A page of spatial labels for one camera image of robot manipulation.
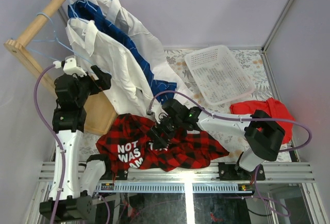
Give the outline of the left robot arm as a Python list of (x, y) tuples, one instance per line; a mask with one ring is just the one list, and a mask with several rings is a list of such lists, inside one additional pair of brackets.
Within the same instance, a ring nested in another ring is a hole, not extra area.
[(97, 79), (75, 66), (70, 73), (55, 79), (56, 108), (52, 124), (46, 123), (56, 141), (52, 188), (48, 200), (41, 202), (39, 213), (50, 223), (70, 221), (96, 222), (97, 207), (92, 196), (100, 179), (112, 176), (113, 167), (105, 155), (92, 155), (78, 175), (78, 154), (87, 113), (84, 104), (91, 95), (108, 90), (111, 75), (98, 66), (91, 67)]

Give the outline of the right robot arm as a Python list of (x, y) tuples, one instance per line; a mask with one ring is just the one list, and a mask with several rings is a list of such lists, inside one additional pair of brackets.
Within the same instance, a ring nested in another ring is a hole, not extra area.
[(220, 175), (225, 180), (253, 179), (258, 165), (277, 159), (285, 136), (285, 130), (262, 110), (251, 115), (208, 114), (202, 107), (188, 108), (175, 99), (166, 101), (162, 109), (165, 116), (147, 133), (156, 148), (165, 148), (179, 128), (231, 134), (247, 140), (249, 148), (240, 154), (229, 175)]

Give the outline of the red black plaid shirt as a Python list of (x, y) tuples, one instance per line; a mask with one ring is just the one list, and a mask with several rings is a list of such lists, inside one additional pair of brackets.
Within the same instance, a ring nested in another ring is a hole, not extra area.
[(114, 173), (135, 169), (160, 168), (169, 172), (175, 168), (201, 169), (229, 152), (206, 131), (185, 133), (179, 129), (167, 145), (151, 138), (154, 122), (132, 114), (119, 115), (107, 134), (96, 142), (101, 154), (108, 156)]

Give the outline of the light blue wire hanger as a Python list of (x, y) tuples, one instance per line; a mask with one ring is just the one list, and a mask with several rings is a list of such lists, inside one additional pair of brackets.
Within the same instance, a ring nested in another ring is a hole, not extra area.
[[(50, 21), (50, 23), (51, 23), (51, 25), (52, 25), (52, 27), (53, 27), (53, 34), (54, 34), (53, 36), (54, 36), (54, 38), (53, 38), (53, 39), (50, 39), (50, 40), (38, 40), (38, 39), (34, 39), (34, 40), (32, 40), (32, 42), (56, 42), (56, 43), (58, 43), (58, 44), (61, 45), (62, 47), (66, 48), (67, 50), (69, 50), (70, 52), (72, 52), (73, 55), (72, 55), (71, 57), (73, 57), (74, 59), (82, 59), (82, 60), (86, 61), (86, 62), (89, 64), (89, 66), (90, 66), (90, 67), (88, 68), (88, 70), (86, 70), (86, 71), (87, 71), (88, 73), (92, 73), (92, 74), (95, 74), (95, 75), (96, 75), (96, 73), (94, 73), (94, 72), (91, 70), (91, 66), (95, 66), (91, 61), (85, 59), (85, 58), (82, 57), (80, 54), (76, 53), (74, 50), (72, 50), (70, 47), (66, 46), (64, 43), (62, 43), (62, 42), (58, 39), (58, 36), (57, 36), (56, 30), (55, 30), (55, 25), (54, 25), (53, 20), (52, 20), (48, 15), (46, 15), (44, 12), (39, 12), (39, 13), (37, 13), (37, 14), (36, 14), (36, 17), (40, 17), (39, 15), (44, 16), (45, 18), (47, 18), (47, 19)], [(85, 19), (81, 19), (81, 18), (75, 18), (75, 19), (78, 19), (78, 20), (80, 20), (80, 21), (82, 21), (82, 22), (84, 22), (84, 23), (87, 23), (87, 24), (91, 23), (91, 21), (87, 21), (87, 20), (85, 20)], [(52, 59), (53, 61), (58, 60), (58, 59), (55, 59), (55, 58), (50, 57), (50, 56), (48, 56), (48, 55), (45, 55), (45, 54), (43, 54), (43, 53), (41, 53), (41, 52), (38, 52), (38, 51), (36, 51), (36, 50), (33, 50), (33, 49), (28, 49), (28, 50), (29, 50), (29, 51), (32, 51), (32, 52), (36, 52), (36, 53), (38, 53), (38, 54), (40, 54), (40, 55), (42, 55), (42, 56), (44, 56), (44, 57), (50, 58), (50, 59)], [(104, 70), (104, 69), (102, 69), (102, 68), (101, 68), (101, 71), (104, 72), (104, 73), (108, 73), (108, 74), (111, 75), (110, 72), (108, 72), (108, 71), (106, 71), (106, 70)]]

